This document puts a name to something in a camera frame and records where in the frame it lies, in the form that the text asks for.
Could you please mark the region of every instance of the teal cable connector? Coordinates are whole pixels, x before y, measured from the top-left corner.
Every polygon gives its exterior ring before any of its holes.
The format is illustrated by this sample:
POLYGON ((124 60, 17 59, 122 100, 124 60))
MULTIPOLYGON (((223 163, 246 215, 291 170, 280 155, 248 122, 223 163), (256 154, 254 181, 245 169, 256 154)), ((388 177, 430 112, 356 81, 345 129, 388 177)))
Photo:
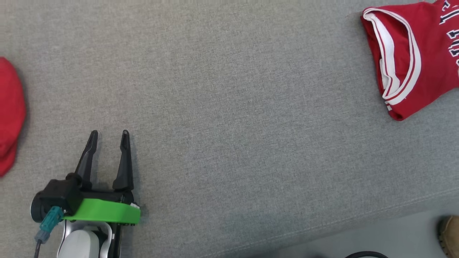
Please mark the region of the teal cable connector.
POLYGON ((53 206, 46 214, 45 219, 41 222, 40 230, 35 235, 35 241, 45 244, 50 237, 51 231, 53 231, 54 227, 62 221, 62 217, 64 217, 62 209, 58 206, 53 206))

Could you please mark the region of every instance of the black cable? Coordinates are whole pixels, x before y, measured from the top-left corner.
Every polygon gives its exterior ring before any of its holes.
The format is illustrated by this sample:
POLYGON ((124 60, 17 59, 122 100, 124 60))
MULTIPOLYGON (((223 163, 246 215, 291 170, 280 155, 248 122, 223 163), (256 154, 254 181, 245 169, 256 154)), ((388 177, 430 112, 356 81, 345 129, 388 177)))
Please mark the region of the black cable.
POLYGON ((371 251, 356 252, 356 253, 353 253, 353 254, 347 256, 346 258, 361 258, 361 257, 387 258, 387 256, 385 256, 385 255, 382 254, 382 253, 379 253, 379 252, 371 252, 371 251))
POLYGON ((41 240, 37 241, 37 247, 35 247, 35 255, 34 258, 38 258, 38 253, 40 252, 41 240))

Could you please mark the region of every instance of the gray fabric surface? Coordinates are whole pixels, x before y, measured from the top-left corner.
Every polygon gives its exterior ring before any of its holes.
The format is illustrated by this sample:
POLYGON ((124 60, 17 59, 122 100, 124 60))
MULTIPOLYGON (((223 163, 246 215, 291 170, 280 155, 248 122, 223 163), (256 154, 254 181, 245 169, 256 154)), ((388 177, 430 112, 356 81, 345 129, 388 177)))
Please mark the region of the gray fabric surface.
POLYGON ((256 258, 344 258, 362 250, 381 252, 389 258, 448 258, 436 232, 441 219, 450 214, 459 214, 459 203, 380 221, 256 258))
POLYGON ((457 201, 459 91, 403 122, 379 96, 359 12, 389 3, 4 2, 28 117, 0 253, 32 256, 32 197, 93 129, 99 187, 132 136, 142 218, 123 257, 249 256, 457 201))

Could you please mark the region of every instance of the floor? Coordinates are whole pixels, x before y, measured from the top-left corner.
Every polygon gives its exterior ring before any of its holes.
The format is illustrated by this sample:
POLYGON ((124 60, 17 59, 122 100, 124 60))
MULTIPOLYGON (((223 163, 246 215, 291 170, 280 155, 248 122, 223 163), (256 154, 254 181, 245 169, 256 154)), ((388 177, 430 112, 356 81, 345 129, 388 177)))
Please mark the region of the floor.
POLYGON ((459 215, 459 204, 349 230, 258 258, 345 258, 359 251, 381 252, 389 258, 446 258, 437 241, 437 223, 459 215))

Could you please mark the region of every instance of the brown shoe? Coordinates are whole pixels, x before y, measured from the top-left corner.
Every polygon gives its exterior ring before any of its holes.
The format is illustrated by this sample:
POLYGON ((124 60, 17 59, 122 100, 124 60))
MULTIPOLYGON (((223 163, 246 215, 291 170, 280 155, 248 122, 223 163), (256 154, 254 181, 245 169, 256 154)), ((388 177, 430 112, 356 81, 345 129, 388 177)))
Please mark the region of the brown shoe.
POLYGON ((459 217, 451 216, 440 223, 440 245, 446 256, 459 258, 459 217))

